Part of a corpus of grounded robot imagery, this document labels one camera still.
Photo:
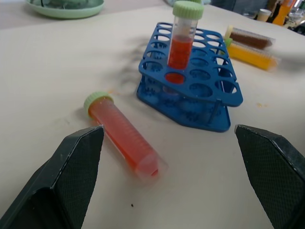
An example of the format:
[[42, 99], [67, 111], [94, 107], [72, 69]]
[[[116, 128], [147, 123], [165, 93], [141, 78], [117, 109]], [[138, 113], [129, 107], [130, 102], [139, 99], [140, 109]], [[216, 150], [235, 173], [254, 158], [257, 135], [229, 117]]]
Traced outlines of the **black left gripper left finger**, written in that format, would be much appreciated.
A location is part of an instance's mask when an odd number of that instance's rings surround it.
[[80, 229], [93, 194], [103, 126], [66, 136], [0, 219], [2, 229]]

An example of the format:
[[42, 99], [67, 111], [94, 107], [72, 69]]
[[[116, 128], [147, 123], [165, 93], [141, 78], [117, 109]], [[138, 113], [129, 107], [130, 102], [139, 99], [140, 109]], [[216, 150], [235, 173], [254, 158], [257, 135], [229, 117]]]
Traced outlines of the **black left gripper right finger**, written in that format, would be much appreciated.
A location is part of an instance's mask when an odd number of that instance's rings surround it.
[[305, 227], [305, 158], [283, 136], [246, 125], [234, 130], [250, 184], [275, 229]]

